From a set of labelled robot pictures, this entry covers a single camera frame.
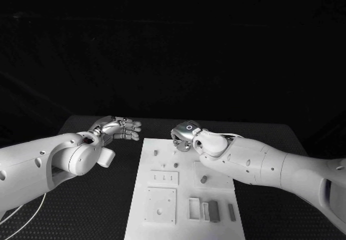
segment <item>dark background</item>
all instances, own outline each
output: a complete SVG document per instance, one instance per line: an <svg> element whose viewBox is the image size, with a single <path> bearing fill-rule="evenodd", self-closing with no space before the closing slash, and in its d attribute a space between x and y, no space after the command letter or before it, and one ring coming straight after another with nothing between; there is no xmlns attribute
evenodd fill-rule
<svg viewBox="0 0 346 240"><path fill-rule="evenodd" d="M0 146L114 115L287 124L346 156L345 1L74 4L2 3Z"/></svg>

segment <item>dark table surface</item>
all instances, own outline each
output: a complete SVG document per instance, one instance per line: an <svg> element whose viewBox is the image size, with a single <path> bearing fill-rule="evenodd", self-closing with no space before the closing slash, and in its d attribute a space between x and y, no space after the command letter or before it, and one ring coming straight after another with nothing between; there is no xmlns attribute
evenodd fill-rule
<svg viewBox="0 0 346 240"><path fill-rule="evenodd" d="M87 131L100 116L72 116L59 134ZM134 118L142 121L140 141L114 140L110 168L98 164L84 176L68 180L47 194L41 211L12 239L123 240L143 149L143 139L170 139L185 120ZM307 155L292 128L284 124L198 121L215 133L235 133L293 154ZM247 240L346 240L320 211L290 192L234 181ZM31 219L42 197L29 202L0 226L5 239Z"/></svg>

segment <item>white cable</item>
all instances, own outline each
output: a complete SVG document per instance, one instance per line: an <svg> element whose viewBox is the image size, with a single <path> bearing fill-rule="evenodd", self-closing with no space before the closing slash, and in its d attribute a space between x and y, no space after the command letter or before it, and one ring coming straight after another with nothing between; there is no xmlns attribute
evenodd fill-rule
<svg viewBox="0 0 346 240"><path fill-rule="evenodd" d="M41 208L42 208L42 204L44 204L44 202L45 202L45 198L47 198L47 193L45 193L45 195L44 195L44 199L42 199L41 205L39 205L39 207L38 207L36 213L32 215L32 217L31 217L29 221L26 222L26 224L23 225L23 227L22 227L5 240L9 240L9 239L21 232L21 230L26 227L26 225L29 224L29 222L34 220L34 218L35 218L35 216L36 216L36 214L38 214L38 212L39 212L39 210L41 210Z"/></svg>
<svg viewBox="0 0 346 240"><path fill-rule="evenodd" d="M23 207L23 205L15 210L15 212L10 214L10 216L3 220L0 221L0 225L8 221L8 219L16 214L16 212L19 211L19 209Z"/></svg>
<svg viewBox="0 0 346 240"><path fill-rule="evenodd" d="M215 132L211 132L208 129L202 129L208 134L214 134L214 135L227 135L227 136L234 136L234 137L240 137L240 138L244 138L244 136L238 135L238 134L234 134L234 133L215 133Z"/></svg>

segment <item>white platform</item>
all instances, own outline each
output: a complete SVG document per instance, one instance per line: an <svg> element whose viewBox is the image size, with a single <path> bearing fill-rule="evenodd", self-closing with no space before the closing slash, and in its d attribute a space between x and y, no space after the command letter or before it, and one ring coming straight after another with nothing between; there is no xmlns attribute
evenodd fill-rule
<svg viewBox="0 0 346 240"><path fill-rule="evenodd" d="M194 149L189 152L181 152L175 148L172 140L145 139L126 240L245 239L234 180L214 170L204 168L205 166L198 161L198 152ZM179 172L178 186L176 182L175 184L153 183L152 171ZM201 175L208 176L205 184L198 181L198 178L202 178ZM152 188L158 188L158 192L162 193L173 190L172 195L168 192L162 194L162 200L158 203L149 202L153 196L149 191ZM201 220L189 220L189 198L199 198ZM218 202L221 219L218 223L204 221L202 203L212 200ZM237 221L231 221L228 204L234 205ZM176 209L175 219L172 219L173 209Z"/></svg>

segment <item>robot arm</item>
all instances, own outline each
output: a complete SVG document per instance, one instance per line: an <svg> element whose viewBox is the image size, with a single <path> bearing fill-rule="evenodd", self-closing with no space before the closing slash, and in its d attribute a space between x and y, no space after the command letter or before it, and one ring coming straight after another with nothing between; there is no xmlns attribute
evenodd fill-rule
<svg viewBox="0 0 346 240"><path fill-rule="evenodd" d="M142 123L107 116L90 130L67 133L0 149L0 213L52 191L98 163L108 168L113 139L139 140Z"/></svg>
<svg viewBox="0 0 346 240"><path fill-rule="evenodd" d="M172 130L183 152L194 147L202 164L240 182L280 188L303 198L346 234L346 159L318 159L280 151L235 134L209 132L194 121Z"/></svg>

